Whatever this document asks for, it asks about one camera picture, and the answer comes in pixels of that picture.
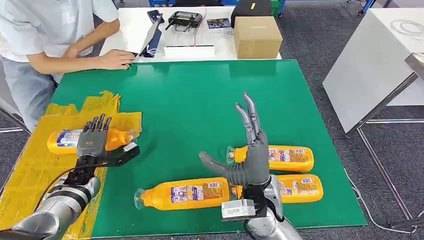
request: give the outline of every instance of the yellow plastic sheet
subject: yellow plastic sheet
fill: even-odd
[[[88,120],[105,113],[105,118],[112,117],[110,128],[134,130],[135,137],[139,136],[142,131],[142,113],[118,113],[120,95],[113,95],[108,91],[101,94],[102,96],[88,96],[80,112],[74,104],[48,105],[0,197],[0,229],[9,228],[30,215],[49,182],[66,169],[75,167],[75,154],[55,155],[48,150],[47,140],[53,131],[81,129]],[[100,192],[69,227],[63,239],[86,239],[91,236],[106,173],[107,168],[96,169],[96,176],[102,182]]]

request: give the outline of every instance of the cardboard box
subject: cardboard box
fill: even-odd
[[[234,43],[238,59],[275,59],[282,41],[274,17],[235,17]]]

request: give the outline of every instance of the plastic bottle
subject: plastic bottle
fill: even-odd
[[[269,147],[269,169],[291,172],[309,172],[314,166],[312,150],[304,146],[278,146]],[[227,163],[241,163],[246,158],[247,146],[242,148],[227,148]]]
[[[315,202],[323,197],[323,186],[316,175],[278,175],[277,179],[284,204]],[[163,211],[210,208],[241,195],[242,186],[230,188],[224,177],[201,178],[164,182],[147,190],[138,189],[134,194],[134,204],[137,209],[154,207]]]
[[[47,148],[57,155],[75,154],[82,129],[54,131],[47,140]],[[106,151],[112,151],[134,139],[132,131],[120,131],[110,128],[107,131]]]
[[[134,194],[137,209],[198,209],[220,206],[230,200],[230,187],[224,177],[164,182],[152,189],[138,189]]]
[[[316,175],[290,174],[276,177],[280,183],[283,204],[310,203],[323,198],[323,185]],[[237,198],[242,196],[242,186],[235,186],[231,190]]]

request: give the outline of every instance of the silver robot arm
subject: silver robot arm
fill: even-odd
[[[106,152],[112,119],[108,117],[103,125],[104,117],[105,114],[96,116],[84,126],[76,146],[76,167],[64,171],[47,186],[31,215],[9,229],[0,230],[0,240],[61,240],[99,193],[101,182],[95,169],[120,167],[140,153],[134,142]]]
[[[270,175],[268,139],[260,127],[255,103],[246,93],[243,98],[247,111],[238,103],[235,108],[246,130],[246,159],[225,165],[207,152],[199,153],[206,168],[227,178],[232,185],[243,186],[243,199],[222,203],[222,220],[244,220],[244,229],[253,239],[302,240],[283,216],[280,183],[275,175]]]
[[[63,185],[64,181],[45,195],[34,213],[0,231],[0,240],[61,240],[100,189],[96,176],[85,185]]]

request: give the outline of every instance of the bottle cap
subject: bottle cap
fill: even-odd
[[[129,144],[134,140],[134,131],[133,130],[129,130],[127,132],[125,132],[125,144]]]
[[[144,189],[141,189],[141,188],[139,188],[139,189],[137,189],[137,191],[135,191],[135,193],[134,193],[134,206],[135,206],[136,209],[141,209],[142,207],[146,206],[145,202],[144,202],[144,197],[143,197],[145,192],[147,192],[147,191],[144,190]]]
[[[233,201],[233,200],[237,200],[238,198],[239,198],[239,196],[237,194],[237,186],[230,185],[229,186],[229,200]]]
[[[229,146],[226,148],[226,163],[227,164],[234,163],[234,154],[235,154],[234,147]]]

